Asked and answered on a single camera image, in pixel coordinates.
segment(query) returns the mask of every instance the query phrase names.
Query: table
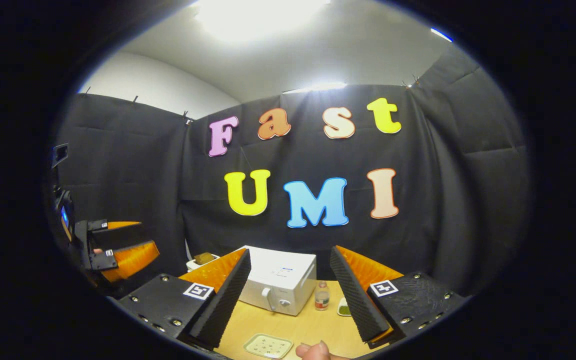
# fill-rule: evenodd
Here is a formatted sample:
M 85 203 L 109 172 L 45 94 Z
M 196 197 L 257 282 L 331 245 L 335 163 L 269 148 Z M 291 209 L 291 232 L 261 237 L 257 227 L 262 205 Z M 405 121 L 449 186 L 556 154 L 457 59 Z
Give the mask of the table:
M 323 340 L 331 354 L 357 358 L 372 353 L 382 347 L 370 349 L 359 337 L 357 326 L 350 316 L 339 316 L 337 307 L 344 297 L 338 281 L 326 281 L 330 291 L 327 310 L 315 309 L 314 291 L 297 316 L 272 312 L 237 301 L 230 321 L 223 333 L 218 348 L 214 351 L 234 360 L 262 360 L 265 357 L 244 350 L 244 344 L 255 334 L 290 340 L 292 348 L 283 357 L 285 360 L 299 360 L 295 348 L 301 343 L 317 344 Z

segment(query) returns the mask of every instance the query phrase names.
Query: small bottle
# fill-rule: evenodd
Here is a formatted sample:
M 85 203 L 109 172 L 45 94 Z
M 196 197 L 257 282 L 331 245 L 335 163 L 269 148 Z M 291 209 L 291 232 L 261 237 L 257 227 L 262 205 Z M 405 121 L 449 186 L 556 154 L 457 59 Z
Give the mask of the small bottle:
M 330 302 L 330 291 L 328 289 L 328 284 L 325 281 L 319 281 L 317 288 L 315 289 L 315 309 L 320 312 L 328 309 Z

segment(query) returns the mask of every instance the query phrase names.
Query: white plate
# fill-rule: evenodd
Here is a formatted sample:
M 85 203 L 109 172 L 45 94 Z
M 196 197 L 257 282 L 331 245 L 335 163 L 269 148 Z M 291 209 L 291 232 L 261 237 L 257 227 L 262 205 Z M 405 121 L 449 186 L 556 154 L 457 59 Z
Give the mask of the white plate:
M 265 333 L 256 333 L 244 344 L 245 351 L 270 359 L 283 358 L 288 354 L 291 347 L 293 347 L 292 341 L 266 335 Z
M 342 316 L 342 317 L 350 317 L 350 316 L 352 316 L 352 315 L 350 315 L 350 314 L 345 315 L 345 314 L 342 314 L 341 312 L 339 312 L 339 308 L 341 308 L 342 306 L 348 306 L 348 303 L 347 303 L 345 297 L 342 297 L 341 300 L 339 300 L 339 305 L 336 307 L 336 313 L 339 314 L 339 315 Z

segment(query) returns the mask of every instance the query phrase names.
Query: blue letter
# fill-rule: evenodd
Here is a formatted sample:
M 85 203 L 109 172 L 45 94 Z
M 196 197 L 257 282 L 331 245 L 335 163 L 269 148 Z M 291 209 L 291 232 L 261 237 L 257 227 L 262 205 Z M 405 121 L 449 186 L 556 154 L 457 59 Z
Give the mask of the blue letter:
M 303 181 L 286 182 L 284 191 L 290 196 L 290 220 L 289 228 L 304 228 L 308 223 L 302 217 L 302 210 L 313 226 L 320 223 L 320 219 L 326 210 L 326 217 L 321 222 L 325 226 L 340 226 L 348 224 L 348 217 L 344 214 L 344 188 L 346 179 L 332 177 L 324 181 L 315 198 L 313 193 Z

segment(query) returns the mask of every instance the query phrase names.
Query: black fabric backdrop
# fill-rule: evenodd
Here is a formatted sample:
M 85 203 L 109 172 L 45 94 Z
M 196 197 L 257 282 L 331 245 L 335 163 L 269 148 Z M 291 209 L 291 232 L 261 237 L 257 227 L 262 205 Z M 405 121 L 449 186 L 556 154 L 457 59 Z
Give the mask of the black fabric backdrop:
M 402 129 L 377 129 L 366 105 L 386 98 Z M 281 107 L 292 129 L 261 140 L 259 117 Z M 329 139 L 322 113 L 352 112 L 356 132 Z M 214 121 L 236 116 L 222 156 L 209 157 Z M 330 248 L 341 245 L 400 272 L 424 271 L 462 294 L 490 280 L 514 253 L 528 214 L 528 158 L 518 120 L 503 92 L 459 50 L 442 56 L 413 88 L 358 85 L 263 98 L 185 125 L 183 117 L 148 105 L 78 95 L 60 131 L 70 143 L 60 166 L 78 219 L 142 221 L 161 251 L 133 276 L 133 287 L 159 272 L 185 272 L 185 245 L 195 255 L 224 255 L 250 245 L 317 255 L 317 276 L 332 280 Z M 370 217 L 373 185 L 366 173 L 392 168 L 399 214 Z M 270 171 L 268 207 L 235 213 L 224 175 Z M 318 196 L 328 178 L 345 178 L 349 223 L 289 228 L 283 186 L 302 181 Z

